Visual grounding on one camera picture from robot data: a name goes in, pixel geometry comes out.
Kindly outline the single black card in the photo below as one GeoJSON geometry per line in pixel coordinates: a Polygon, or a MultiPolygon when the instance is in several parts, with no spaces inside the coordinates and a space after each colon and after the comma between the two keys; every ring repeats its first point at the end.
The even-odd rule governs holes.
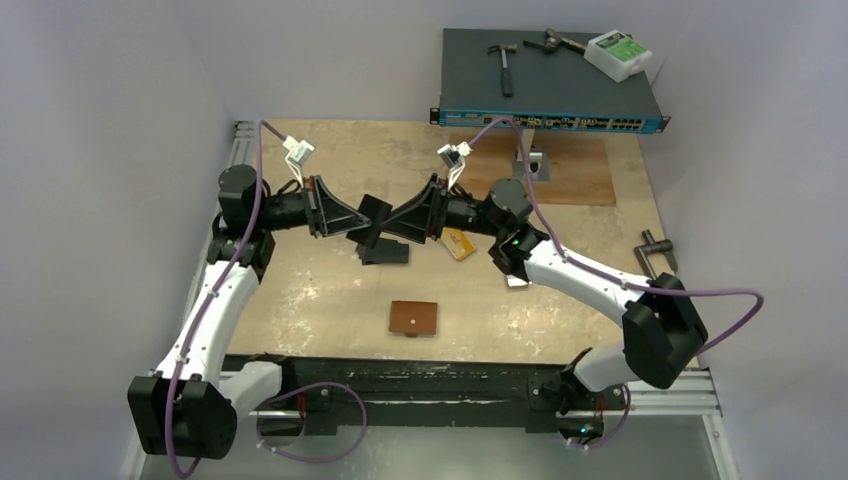
{"type": "Polygon", "coordinates": [[[357,208],[367,220],[365,226],[349,231],[346,239],[365,248],[373,248],[381,235],[382,224],[389,216],[392,205],[370,194],[365,194],[357,208]]]}

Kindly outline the brown leather card holder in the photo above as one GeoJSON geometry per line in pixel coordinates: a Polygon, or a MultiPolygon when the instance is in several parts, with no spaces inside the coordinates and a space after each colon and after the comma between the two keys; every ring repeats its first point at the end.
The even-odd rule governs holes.
{"type": "Polygon", "coordinates": [[[414,338],[434,336],[438,330],[438,304],[423,301],[392,301],[388,331],[414,338]]]}

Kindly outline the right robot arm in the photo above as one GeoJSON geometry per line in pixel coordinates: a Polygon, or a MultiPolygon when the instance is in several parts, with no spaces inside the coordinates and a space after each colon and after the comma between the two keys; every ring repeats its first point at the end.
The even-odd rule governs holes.
{"type": "Polygon", "coordinates": [[[490,236],[488,253],[503,274],[568,295],[613,321],[622,333],[619,343],[589,348],[565,367],[561,392],[569,404],[584,407],[600,391],[630,381],[672,386],[708,340],[682,282],[669,274],[630,274],[573,252],[536,228],[532,211],[515,179],[496,181],[478,200],[432,177],[392,210],[382,230],[416,243],[436,240],[447,228],[490,236]]]}

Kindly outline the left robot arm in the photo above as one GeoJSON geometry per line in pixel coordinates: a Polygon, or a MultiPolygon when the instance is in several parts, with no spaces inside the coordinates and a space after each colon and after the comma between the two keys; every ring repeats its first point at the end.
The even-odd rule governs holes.
{"type": "Polygon", "coordinates": [[[390,204],[363,196],[352,207],[323,179],[312,176],[294,191],[271,192],[250,165],[218,178],[220,211],[214,218],[201,292],[165,358],[128,388],[132,419],[149,455],[222,459],[240,421],[264,403],[305,411],[296,379],[274,360],[248,361],[223,377],[227,348],[241,315],[270,265],[274,232],[305,227],[317,237],[343,235],[375,245],[390,204]]]}

